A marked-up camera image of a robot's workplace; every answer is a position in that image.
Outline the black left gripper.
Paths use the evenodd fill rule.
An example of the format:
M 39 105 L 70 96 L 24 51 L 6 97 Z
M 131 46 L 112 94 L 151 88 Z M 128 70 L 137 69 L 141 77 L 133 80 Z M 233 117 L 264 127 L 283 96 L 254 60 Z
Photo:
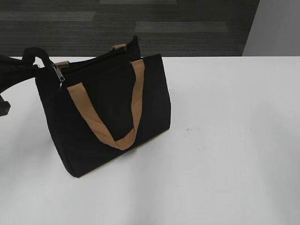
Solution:
M 22 60 L 0 55 L 0 92 L 34 77 L 38 66 L 35 58 L 40 58 L 44 67 L 51 66 L 47 52 L 38 47 L 29 47 L 24 50 Z M 0 116 L 6 116 L 10 110 L 10 103 L 0 96 Z

